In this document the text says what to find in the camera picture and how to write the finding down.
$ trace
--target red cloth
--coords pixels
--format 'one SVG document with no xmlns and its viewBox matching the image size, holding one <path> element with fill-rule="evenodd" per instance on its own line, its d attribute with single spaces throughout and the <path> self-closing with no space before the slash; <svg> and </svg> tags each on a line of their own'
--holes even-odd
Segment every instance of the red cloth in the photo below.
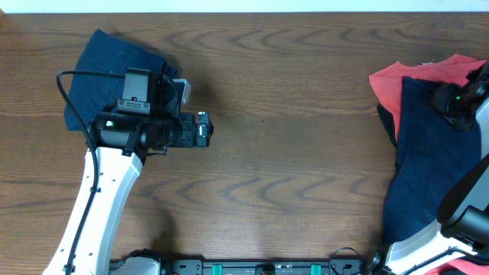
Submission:
<svg viewBox="0 0 489 275">
<path fill-rule="evenodd" d="M 399 61 L 369 76 L 370 85 L 379 98 L 382 106 L 388 110 L 394 119 L 395 135 L 399 132 L 400 100 L 402 78 L 424 79 L 437 82 L 456 83 L 461 86 L 467 83 L 467 74 L 481 67 L 485 60 L 476 60 L 454 54 L 447 60 L 418 66 L 404 66 Z"/>
</svg>

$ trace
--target wooden surface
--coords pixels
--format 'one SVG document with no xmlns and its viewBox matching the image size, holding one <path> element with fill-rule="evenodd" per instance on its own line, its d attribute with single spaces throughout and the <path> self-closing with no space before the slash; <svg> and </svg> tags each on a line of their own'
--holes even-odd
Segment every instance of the wooden surface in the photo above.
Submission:
<svg viewBox="0 0 489 275">
<path fill-rule="evenodd" d="M 215 125 L 204 150 L 148 159 L 113 257 L 319 258 L 379 243 L 395 149 L 368 75 L 399 60 L 489 54 L 487 14 L 7 15 L 0 27 L 0 272 L 40 273 L 86 147 L 58 70 L 96 28 L 163 54 Z"/>
</svg>

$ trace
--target pile of clothes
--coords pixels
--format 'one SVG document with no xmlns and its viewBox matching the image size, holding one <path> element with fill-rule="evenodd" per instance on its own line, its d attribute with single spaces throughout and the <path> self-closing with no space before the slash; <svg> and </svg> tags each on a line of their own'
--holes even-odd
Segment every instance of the pile of clothes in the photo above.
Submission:
<svg viewBox="0 0 489 275">
<path fill-rule="evenodd" d="M 442 83 L 465 85 L 466 76 L 484 65 L 462 55 L 439 63 L 404 66 L 396 62 L 369 76 L 379 99 L 382 123 L 397 147 L 396 176 L 384 205 L 384 242 L 403 241 L 436 219 L 445 194 L 481 161 L 481 130 L 456 131 L 431 106 Z M 447 270 L 489 274 L 489 266 L 453 260 Z"/>
</svg>

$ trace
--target white backdrop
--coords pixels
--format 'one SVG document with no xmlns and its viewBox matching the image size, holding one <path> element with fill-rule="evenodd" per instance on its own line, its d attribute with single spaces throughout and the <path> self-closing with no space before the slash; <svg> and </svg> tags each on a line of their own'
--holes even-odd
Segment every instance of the white backdrop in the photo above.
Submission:
<svg viewBox="0 0 489 275">
<path fill-rule="evenodd" d="M 0 0 L 6 13 L 489 11 L 489 0 Z"/>
</svg>

